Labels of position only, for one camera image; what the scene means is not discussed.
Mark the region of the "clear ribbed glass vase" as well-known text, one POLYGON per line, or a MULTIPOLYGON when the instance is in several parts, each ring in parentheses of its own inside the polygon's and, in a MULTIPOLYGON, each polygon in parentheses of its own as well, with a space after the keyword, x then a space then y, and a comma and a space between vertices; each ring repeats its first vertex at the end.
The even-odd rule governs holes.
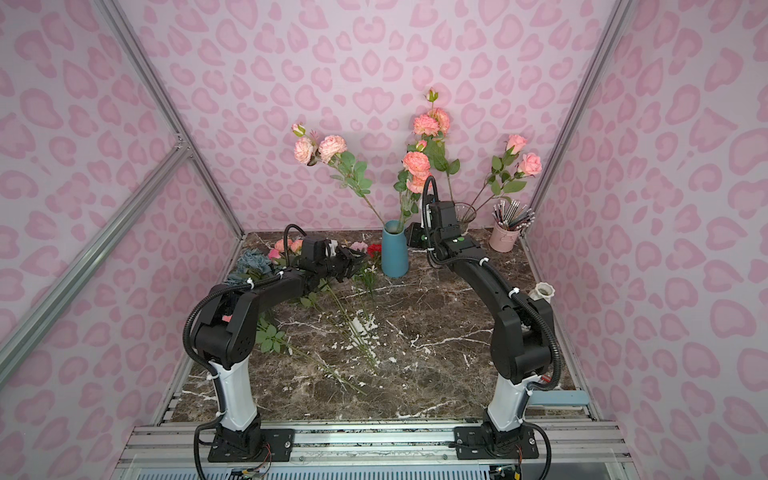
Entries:
POLYGON ((466 235, 471 223, 477 217, 477 210, 466 202, 456 202, 455 213, 462 234, 466 235))

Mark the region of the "coral peony flower branch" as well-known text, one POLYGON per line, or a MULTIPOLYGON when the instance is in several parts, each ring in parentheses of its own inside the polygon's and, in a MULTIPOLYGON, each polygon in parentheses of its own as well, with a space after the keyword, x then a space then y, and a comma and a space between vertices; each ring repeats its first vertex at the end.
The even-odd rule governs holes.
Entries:
POLYGON ((431 175, 431 163, 426 155, 428 142, 418 140, 407 147, 402 160, 402 167, 393 185, 399 199, 399 216, 393 233, 405 229, 406 221, 419 212, 418 202, 421 198, 426 180, 431 175))

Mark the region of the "pink peony flower branch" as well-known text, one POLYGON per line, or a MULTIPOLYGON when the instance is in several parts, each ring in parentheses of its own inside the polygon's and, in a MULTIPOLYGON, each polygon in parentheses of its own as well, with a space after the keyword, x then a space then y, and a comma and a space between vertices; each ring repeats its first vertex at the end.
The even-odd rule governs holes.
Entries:
POLYGON ((408 151, 425 154, 434 168, 446 173, 450 162, 446 156, 445 143, 451 127, 451 117, 443 108, 436 106, 439 92, 435 88, 430 88, 425 97, 429 108, 413 120, 412 133, 415 140, 408 146, 408 151))

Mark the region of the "pale pink peony branch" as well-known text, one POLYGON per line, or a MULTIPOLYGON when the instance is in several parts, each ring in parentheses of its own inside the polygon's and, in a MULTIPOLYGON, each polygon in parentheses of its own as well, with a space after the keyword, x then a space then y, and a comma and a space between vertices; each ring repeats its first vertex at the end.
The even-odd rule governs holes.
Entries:
POLYGON ((331 178, 361 198, 379 222, 385 224, 383 216, 369 199, 373 180, 367 176, 368 164, 349 151, 342 136, 320 138, 316 131, 307 129, 301 123, 292 124, 291 132, 296 137, 293 156, 299 164, 307 167, 321 164, 333 169, 335 173, 331 178))

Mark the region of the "light pink rose with stem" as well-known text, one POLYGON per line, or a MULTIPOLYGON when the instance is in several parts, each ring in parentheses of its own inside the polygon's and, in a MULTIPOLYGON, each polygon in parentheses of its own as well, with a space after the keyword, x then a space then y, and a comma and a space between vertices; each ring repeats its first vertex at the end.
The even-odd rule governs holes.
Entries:
POLYGON ((500 174, 492 174, 490 165, 490 170, 470 205, 480 210, 491 200, 506 198, 509 194, 520 192, 526 187, 529 178, 541 172, 541 158, 535 153, 520 153, 512 165, 500 174))

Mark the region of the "pink rose with long stem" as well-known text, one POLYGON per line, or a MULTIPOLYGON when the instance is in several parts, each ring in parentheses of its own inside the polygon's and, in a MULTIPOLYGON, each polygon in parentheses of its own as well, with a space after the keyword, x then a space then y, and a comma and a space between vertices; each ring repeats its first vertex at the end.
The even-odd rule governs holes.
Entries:
POLYGON ((491 173, 500 174, 505 168, 511 166, 527 144, 528 140, 525 137, 518 134, 510 135, 506 141, 504 153, 492 158, 491 173))

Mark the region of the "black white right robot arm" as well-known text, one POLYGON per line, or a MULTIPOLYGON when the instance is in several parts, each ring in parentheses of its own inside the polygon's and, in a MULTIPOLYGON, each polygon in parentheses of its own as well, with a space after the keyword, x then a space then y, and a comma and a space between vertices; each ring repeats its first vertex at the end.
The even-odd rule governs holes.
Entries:
POLYGON ((450 448, 460 460, 543 458, 551 468, 553 450, 544 429, 525 418, 536 391, 560 382, 563 357, 554 332, 551 306, 512 287, 483 248, 460 228, 455 205, 440 199, 428 177, 421 195, 421 237, 433 267, 446 267, 480 297, 494 326, 490 353, 497 380, 493 398, 479 424, 454 430, 450 448))

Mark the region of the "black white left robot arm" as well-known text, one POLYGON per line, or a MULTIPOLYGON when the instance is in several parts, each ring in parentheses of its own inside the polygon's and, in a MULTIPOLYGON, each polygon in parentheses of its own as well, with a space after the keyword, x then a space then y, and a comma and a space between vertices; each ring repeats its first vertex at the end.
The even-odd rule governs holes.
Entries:
POLYGON ((329 280, 357 274, 367 253, 330 239, 303 236, 296 259, 291 248, 279 251, 277 267, 264 277, 214 286, 192 309, 183 327, 187 356, 212 382, 217 413, 193 433, 193 459, 203 462, 255 462, 269 467, 289 461, 295 442, 292 429, 266 428, 254 400, 249 361, 254 348, 278 352, 285 335, 267 319, 274 307, 320 290, 329 280))

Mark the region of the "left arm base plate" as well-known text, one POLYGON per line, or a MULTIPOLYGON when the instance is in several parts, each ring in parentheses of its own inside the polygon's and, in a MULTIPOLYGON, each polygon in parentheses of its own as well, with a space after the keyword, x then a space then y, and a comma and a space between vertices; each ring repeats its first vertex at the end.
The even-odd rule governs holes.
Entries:
POLYGON ((217 427, 207 460, 210 463, 288 462, 295 442, 294 429, 233 431, 217 427))

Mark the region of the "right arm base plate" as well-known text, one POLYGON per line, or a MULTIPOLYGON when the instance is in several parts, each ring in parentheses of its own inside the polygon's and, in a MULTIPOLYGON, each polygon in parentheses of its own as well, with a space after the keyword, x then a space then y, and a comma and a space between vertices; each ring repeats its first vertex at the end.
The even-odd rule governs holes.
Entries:
POLYGON ((449 444, 459 460, 537 459, 539 449, 535 431, 527 426, 500 432, 490 423, 455 427, 449 444))

